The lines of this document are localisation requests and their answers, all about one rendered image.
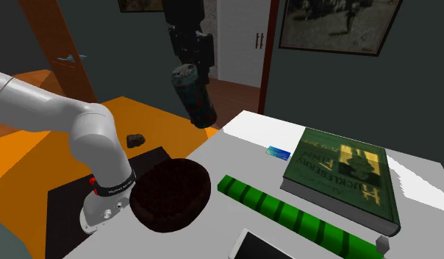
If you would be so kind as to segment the white door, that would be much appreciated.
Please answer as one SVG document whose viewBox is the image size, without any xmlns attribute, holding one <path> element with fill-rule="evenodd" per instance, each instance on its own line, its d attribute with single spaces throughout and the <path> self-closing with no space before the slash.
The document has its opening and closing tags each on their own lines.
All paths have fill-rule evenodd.
<svg viewBox="0 0 444 259">
<path fill-rule="evenodd" d="M 218 78 L 261 85 L 271 0 L 218 0 Z"/>
</svg>

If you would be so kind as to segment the dark teal red cylinder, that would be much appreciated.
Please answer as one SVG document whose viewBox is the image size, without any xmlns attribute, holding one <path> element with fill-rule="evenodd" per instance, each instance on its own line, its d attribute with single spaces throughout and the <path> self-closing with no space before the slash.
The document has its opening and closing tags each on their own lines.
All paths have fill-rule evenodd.
<svg viewBox="0 0 444 259">
<path fill-rule="evenodd" d="M 217 121 L 214 105 L 195 65 L 186 63 L 175 68 L 171 83 L 195 127 L 205 129 Z"/>
</svg>

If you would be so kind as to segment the orange platform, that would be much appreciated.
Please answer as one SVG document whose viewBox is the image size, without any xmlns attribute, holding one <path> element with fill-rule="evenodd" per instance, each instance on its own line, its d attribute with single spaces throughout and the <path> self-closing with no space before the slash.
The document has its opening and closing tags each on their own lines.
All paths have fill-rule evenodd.
<svg viewBox="0 0 444 259">
<path fill-rule="evenodd" d="M 159 146 L 170 157 L 187 157 L 215 129 L 198 129 L 189 120 L 126 97 L 105 102 L 114 118 L 121 146 L 134 157 Z M 145 143 L 129 149 L 127 135 Z M 74 160 L 68 134 L 18 131 L 0 137 L 0 223 L 15 234 L 33 259 L 44 259 L 47 193 L 89 174 Z"/>
</svg>

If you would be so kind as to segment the dark brown rock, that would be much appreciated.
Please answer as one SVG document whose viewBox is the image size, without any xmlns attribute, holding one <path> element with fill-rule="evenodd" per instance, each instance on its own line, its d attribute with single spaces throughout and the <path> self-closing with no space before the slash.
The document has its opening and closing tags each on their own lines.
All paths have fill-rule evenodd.
<svg viewBox="0 0 444 259">
<path fill-rule="evenodd" d="M 126 145 L 129 149 L 139 147 L 145 143 L 145 138 L 141 134 L 132 134 L 127 135 L 126 137 Z"/>
</svg>

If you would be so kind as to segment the brown wooden beam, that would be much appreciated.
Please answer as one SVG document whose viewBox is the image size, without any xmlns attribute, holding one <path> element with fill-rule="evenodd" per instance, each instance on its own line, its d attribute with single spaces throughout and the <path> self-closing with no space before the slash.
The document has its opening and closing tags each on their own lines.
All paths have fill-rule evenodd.
<svg viewBox="0 0 444 259">
<path fill-rule="evenodd" d="M 18 0 L 65 96 L 96 103 L 57 0 Z"/>
</svg>

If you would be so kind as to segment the blue card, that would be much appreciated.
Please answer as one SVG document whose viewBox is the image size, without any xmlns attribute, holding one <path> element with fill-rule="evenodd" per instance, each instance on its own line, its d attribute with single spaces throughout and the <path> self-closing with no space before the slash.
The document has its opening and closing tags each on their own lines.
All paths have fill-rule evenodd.
<svg viewBox="0 0 444 259">
<path fill-rule="evenodd" d="M 288 160 L 288 158 L 290 157 L 290 153 L 289 152 L 287 152 L 285 150 L 282 150 L 282 149 L 278 149 L 278 148 L 273 147 L 273 146 L 269 146 L 267 151 L 266 151 L 266 153 L 268 155 L 277 157 L 277 158 L 279 158 L 281 160 Z"/>
</svg>

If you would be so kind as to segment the dark brown bowl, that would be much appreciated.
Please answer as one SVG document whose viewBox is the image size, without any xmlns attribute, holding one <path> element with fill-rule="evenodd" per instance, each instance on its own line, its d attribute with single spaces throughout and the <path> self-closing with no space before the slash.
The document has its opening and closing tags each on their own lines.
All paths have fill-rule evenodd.
<svg viewBox="0 0 444 259">
<path fill-rule="evenodd" d="M 172 233 L 198 217 L 210 194 L 210 175 L 205 167 L 189 159 L 169 159 L 139 178 L 130 195 L 130 207 L 148 229 Z"/>
</svg>

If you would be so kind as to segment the green striped bar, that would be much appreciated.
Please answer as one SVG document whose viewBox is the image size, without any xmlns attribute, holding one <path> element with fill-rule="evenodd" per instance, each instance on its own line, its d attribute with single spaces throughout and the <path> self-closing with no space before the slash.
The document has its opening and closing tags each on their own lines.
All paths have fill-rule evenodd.
<svg viewBox="0 0 444 259">
<path fill-rule="evenodd" d="M 234 177 L 224 176 L 217 184 L 217 189 L 341 259 L 384 259 L 384 255 L 377 251 L 374 244 Z"/>
</svg>

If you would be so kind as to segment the green hardcover book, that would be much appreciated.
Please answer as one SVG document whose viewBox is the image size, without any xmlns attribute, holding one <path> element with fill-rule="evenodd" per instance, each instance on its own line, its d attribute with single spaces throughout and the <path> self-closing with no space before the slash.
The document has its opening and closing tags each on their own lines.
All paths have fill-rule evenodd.
<svg viewBox="0 0 444 259">
<path fill-rule="evenodd" d="M 382 147 L 306 128 L 280 188 L 387 237 L 401 230 Z"/>
</svg>

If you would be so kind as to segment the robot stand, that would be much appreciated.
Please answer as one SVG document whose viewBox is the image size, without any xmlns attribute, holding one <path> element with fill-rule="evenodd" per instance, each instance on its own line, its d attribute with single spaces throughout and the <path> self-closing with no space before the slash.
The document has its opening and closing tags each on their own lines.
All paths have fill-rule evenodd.
<svg viewBox="0 0 444 259">
<path fill-rule="evenodd" d="M 48 192 L 45 259 L 63 259 L 89 237 L 79 214 L 85 197 L 93 191 L 92 177 L 89 174 Z"/>
</svg>

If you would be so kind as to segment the white tablet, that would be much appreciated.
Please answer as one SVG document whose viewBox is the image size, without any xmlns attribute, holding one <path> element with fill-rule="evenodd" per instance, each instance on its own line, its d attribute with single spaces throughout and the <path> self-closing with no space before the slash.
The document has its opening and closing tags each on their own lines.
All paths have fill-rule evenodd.
<svg viewBox="0 0 444 259">
<path fill-rule="evenodd" d="M 228 259 L 295 259 L 273 244 L 244 228 L 232 247 Z"/>
</svg>

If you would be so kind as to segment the small grey cube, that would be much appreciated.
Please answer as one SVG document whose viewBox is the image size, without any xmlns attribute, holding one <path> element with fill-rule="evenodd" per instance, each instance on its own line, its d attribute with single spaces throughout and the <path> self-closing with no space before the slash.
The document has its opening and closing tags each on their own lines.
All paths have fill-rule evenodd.
<svg viewBox="0 0 444 259">
<path fill-rule="evenodd" d="M 376 251 L 382 255 L 386 255 L 386 253 L 390 250 L 389 238 L 383 235 L 380 235 L 376 239 Z"/>
</svg>

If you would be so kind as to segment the small dark framed wall picture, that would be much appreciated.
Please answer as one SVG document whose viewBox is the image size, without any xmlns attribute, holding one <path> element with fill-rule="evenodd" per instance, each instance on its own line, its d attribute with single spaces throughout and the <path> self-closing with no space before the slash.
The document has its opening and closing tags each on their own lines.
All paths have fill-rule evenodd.
<svg viewBox="0 0 444 259">
<path fill-rule="evenodd" d="M 162 0 L 117 0 L 121 12 L 162 12 Z"/>
</svg>

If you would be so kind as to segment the large dark framed wall picture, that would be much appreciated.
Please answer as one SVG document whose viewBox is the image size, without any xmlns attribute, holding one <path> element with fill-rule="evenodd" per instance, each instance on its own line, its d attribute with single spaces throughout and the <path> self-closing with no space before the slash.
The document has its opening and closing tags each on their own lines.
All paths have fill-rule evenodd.
<svg viewBox="0 0 444 259">
<path fill-rule="evenodd" d="M 286 0 L 280 49 L 380 55 L 404 0 Z"/>
</svg>

